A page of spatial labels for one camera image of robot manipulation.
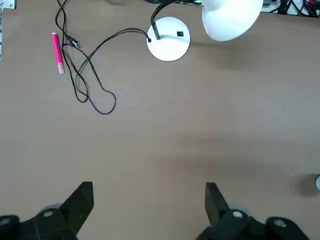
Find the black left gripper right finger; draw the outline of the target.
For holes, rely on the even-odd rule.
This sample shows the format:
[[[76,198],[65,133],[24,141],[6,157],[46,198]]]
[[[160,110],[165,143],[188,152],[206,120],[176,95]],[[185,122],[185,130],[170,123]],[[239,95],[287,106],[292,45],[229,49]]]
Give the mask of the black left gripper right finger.
[[[205,184],[205,211],[210,223],[198,240],[308,240],[292,220],[272,216],[265,223],[227,204],[214,182]]]

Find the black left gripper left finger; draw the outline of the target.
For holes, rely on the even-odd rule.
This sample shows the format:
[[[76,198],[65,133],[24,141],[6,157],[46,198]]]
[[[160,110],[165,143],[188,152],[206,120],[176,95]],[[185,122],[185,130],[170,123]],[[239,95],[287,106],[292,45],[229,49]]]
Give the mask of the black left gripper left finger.
[[[94,207],[91,181],[82,182],[62,203],[49,205],[34,217],[21,221],[17,215],[0,217],[2,240],[76,240]]]

